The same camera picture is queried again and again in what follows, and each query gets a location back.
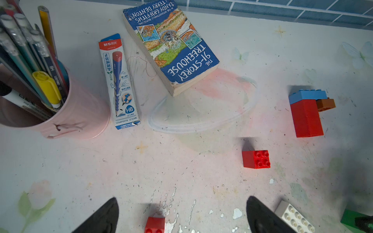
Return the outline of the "red base lego brick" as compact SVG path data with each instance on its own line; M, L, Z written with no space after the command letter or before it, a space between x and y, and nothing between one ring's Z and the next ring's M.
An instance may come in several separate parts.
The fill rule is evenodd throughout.
M306 117L294 121L294 128L297 138L323 136L323 129L320 118Z

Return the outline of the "green lego brick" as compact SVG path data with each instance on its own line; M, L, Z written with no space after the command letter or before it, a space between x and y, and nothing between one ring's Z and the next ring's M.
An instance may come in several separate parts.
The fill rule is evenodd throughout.
M373 217L345 209L341 224L353 233L372 233Z

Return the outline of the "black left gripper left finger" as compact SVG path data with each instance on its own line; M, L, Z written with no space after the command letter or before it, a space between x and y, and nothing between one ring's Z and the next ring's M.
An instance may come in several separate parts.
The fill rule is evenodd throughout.
M73 233L115 233L119 219L119 206L115 197L109 199Z

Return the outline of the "light blue long lego brick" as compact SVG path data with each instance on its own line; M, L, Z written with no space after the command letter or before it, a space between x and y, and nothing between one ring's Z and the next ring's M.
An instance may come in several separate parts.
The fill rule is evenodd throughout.
M299 90L291 94L289 97L290 105L297 103L301 100L324 100L328 99L325 91L322 90Z

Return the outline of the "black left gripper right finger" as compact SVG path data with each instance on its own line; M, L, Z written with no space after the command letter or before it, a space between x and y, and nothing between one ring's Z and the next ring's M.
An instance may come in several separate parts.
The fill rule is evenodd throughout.
M290 226L254 196L250 196L247 200L246 213L252 233L295 233Z

